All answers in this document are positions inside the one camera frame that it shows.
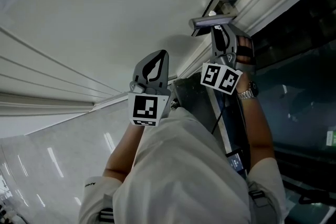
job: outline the watch face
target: watch face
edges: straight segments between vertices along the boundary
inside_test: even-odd
[[[251,88],[253,95],[256,97],[259,94],[259,89],[254,81],[250,82],[250,88]]]

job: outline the hand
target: hand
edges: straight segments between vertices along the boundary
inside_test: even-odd
[[[251,41],[248,39],[248,38],[245,38],[245,37],[239,37],[239,45],[240,46],[245,46],[245,47],[248,47],[248,48],[251,48],[252,49],[252,44],[251,44]],[[250,61],[251,61],[251,58],[248,57],[248,56],[237,56],[237,61],[238,62],[241,62],[241,63],[246,63],[246,64],[249,64]],[[241,76],[240,76],[240,79],[237,83],[237,87],[236,87],[236,90],[238,93],[242,93],[242,92],[245,92],[249,89],[249,83],[250,83],[250,79],[248,77],[248,73],[244,72]]]

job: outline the cable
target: cable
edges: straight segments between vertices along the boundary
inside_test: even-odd
[[[215,126],[213,127],[213,129],[212,129],[212,131],[211,131],[211,134],[214,134],[214,131],[215,131],[215,129],[216,129],[218,123],[219,123],[219,120],[220,120],[221,117],[222,117],[222,114],[223,114],[224,109],[225,109],[225,95],[223,94],[223,108],[222,108],[222,110],[221,110],[221,113],[220,113],[219,117],[217,118],[217,121],[216,121]]]

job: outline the metal watch band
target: metal watch band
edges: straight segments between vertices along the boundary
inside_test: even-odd
[[[250,87],[247,91],[239,93],[238,97],[239,99],[244,100],[244,99],[254,98],[255,96]]]

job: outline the white marker cube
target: white marker cube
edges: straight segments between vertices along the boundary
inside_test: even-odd
[[[231,95],[242,74],[240,70],[234,70],[228,66],[204,63],[201,84]]]
[[[133,125],[158,126],[169,96],[128,94],[129,118]]]

